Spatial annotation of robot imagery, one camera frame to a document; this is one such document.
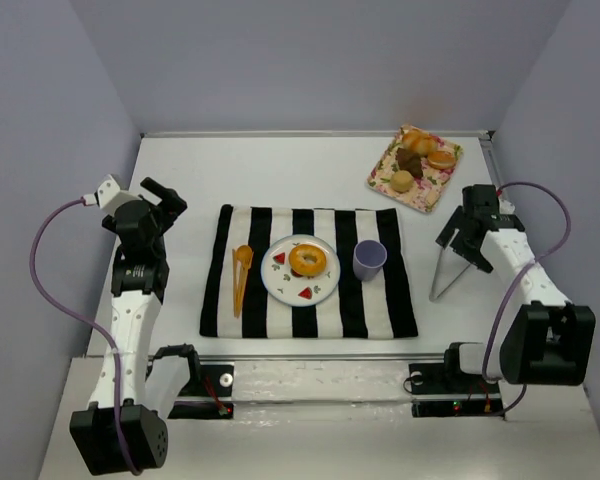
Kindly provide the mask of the metal tongs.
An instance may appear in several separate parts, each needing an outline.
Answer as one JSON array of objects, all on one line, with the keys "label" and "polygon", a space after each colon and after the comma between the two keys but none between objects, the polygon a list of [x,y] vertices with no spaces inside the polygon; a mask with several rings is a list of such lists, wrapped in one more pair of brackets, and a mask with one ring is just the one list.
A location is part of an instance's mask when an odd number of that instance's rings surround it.
[{"label": "metal tongs", "polygon": [[431,302],[439,301],[472,268],[472,265],[450,247],[440,248],[429,291]]}]

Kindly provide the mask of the glazed ring donut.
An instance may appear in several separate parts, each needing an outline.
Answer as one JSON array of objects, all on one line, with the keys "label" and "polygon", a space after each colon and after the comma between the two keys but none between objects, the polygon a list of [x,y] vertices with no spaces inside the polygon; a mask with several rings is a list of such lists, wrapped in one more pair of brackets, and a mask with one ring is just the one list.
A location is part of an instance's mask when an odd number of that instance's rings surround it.
[{"label": "glazed ring donut", "polygon": [[324,251],[312,244],[299,244],[289,253],[289,264],[297,274],[314,277],[321,274],[327,266]]}]

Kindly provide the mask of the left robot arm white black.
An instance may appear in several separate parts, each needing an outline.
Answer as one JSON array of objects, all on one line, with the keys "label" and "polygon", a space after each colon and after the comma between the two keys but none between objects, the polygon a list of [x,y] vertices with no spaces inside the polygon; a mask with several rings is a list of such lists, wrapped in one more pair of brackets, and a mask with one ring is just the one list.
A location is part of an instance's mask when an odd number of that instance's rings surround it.
[{"label": "left robot arm white black", "polygon": [[111,272],[111,325],[103,332],[108,348],[87,407],[73,412],[69,425],[94,476],[162,467],[168,416],[183,387],[201,379],[193,345],[150,350],[170,272],[164,235],[187,203],[151,178],[141,186],[159,201],[129,192],[113,175],[90,199],[106,214],[103,227],[119,241]]}]

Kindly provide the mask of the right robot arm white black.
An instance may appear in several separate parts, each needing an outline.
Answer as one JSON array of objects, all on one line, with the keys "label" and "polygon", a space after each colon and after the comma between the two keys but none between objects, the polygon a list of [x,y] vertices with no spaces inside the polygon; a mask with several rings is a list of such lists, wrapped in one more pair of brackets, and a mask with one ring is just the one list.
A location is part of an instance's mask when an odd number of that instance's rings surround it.
[{"label": "right robot arm white black", "polygon": [[485,342],[455,342],[444,353],[453,374],[512,385],[577,386],[590,358],[596,317],[573,303],[532,251],[521,220],[504,208],[500,188],[467,186],[438,235],[442,249],[496,274],[506,291]]}]

